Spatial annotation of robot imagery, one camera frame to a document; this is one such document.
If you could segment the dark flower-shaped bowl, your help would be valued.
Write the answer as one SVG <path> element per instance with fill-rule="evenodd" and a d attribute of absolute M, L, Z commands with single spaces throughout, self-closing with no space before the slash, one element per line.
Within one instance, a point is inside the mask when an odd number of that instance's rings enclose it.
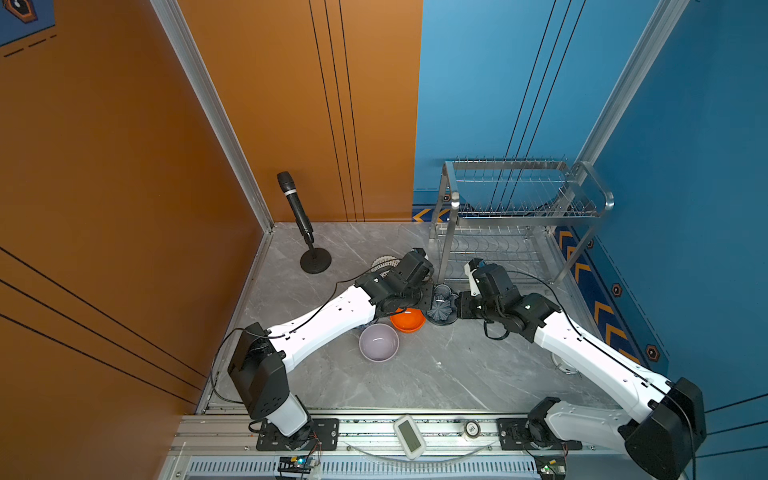
<path fill-rule="evenodd" d="M 448 285 L 438 284 L 434 287 L 431 307 L 425 313 L 425 318 L 437 326 L 448 326 L 458 319 L 457 301 L 459 295 Z"/>

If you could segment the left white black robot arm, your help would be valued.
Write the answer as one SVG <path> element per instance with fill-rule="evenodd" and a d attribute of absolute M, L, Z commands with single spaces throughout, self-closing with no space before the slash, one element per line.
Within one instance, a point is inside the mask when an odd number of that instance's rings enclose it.
<path fill-rule="evenodd" d="M 288 374 L 313 352 L 357 327 L 408 309 L 430 308 L 434 266 L 422 248 L 378 264 L 320 307 L 268 329 L 242 331 L 227 367 L 251 420 L 277 429 L 297 450 L 315 436 L 306 407 L 290 390 Z"/>

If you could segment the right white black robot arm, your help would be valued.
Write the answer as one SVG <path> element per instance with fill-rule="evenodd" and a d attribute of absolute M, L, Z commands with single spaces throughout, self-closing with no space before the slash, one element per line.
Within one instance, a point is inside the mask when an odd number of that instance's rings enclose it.
<path fill-rule="evenodd" d="M 558 397 L 541 400 L 528 414 L 533 443 L 592 444 L 628 455 L 655 479 L 696 471 L 707 436 L 703 393 L 686 378 L 671 381 L 609 347 L 575 323 L 544 295 L 523 295 L 500 265 L 475 258 L 464 267 L 469 290 L 458 299 L 462 319 L 500 324 L 560 358 L 616 403 L 614 409 L 579 407 Z"/>

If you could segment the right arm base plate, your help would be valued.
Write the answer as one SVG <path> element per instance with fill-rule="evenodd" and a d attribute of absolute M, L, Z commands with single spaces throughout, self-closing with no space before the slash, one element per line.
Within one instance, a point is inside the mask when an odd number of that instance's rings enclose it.
<path fill-rule="evenodd" d="M 496 422 L 501 448 L 504 451 L 526 450 L 531 452 L 579 451 L 579 441 L 557 438 L 543 421 L 527 418 L 500 418 Z"/>

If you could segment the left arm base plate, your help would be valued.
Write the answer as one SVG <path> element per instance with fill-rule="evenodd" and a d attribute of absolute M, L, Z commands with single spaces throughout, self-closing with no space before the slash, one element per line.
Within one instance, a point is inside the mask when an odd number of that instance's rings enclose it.
<path fill-rule="evenodd" d="M 313 448 L 335 451 L 339 439 L 339 420 L 320 418 L 310 420 L 291 436 L 283 435 L 276 425 L 267 422 L 260 428 L 256 450 L 274 451 L 309 451 Z"/>

